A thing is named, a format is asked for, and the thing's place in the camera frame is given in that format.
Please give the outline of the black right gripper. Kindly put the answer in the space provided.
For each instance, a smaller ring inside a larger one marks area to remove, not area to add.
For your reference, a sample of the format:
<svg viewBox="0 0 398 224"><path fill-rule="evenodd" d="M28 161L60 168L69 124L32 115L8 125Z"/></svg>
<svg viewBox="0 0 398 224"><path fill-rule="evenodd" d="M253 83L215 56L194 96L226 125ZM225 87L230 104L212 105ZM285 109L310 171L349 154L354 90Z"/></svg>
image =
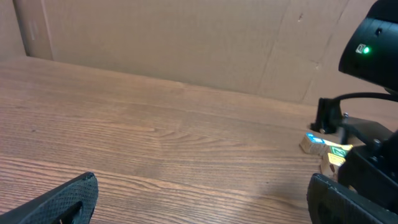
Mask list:
<svg viewBox="0 0 398 224"><path fill-rule="evenodd" d="M338 170L335 182L397 214L397 132L378 122L343 115L341 98L320 98L317 117L310 125L322 134L338 133L347 143L356 138Z"/></svg>

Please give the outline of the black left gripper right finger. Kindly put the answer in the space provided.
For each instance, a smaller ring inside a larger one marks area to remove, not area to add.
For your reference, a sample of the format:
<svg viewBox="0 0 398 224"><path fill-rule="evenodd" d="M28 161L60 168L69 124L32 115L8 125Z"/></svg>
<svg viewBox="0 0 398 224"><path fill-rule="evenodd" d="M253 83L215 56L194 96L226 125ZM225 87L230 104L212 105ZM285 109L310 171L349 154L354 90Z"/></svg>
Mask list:
<svg viewBox="0 0 398 224"><path fill-rule="evenodd" d="M396 224L397 214L342 186L323 174L313 174L307 190L314 224Z"/></svg>

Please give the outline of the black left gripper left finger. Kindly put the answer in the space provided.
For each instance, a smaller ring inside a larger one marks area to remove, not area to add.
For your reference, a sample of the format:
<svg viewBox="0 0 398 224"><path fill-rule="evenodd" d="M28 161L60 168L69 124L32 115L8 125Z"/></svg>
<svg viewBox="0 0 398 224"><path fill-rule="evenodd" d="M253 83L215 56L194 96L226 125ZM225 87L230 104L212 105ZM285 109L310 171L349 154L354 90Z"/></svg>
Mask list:
<svg viewBox="0 0 398 224"><path fill-rule="evenodd" d="M89 224L98 199L98 181L85 172L1 215L1 224Z"/></svg>

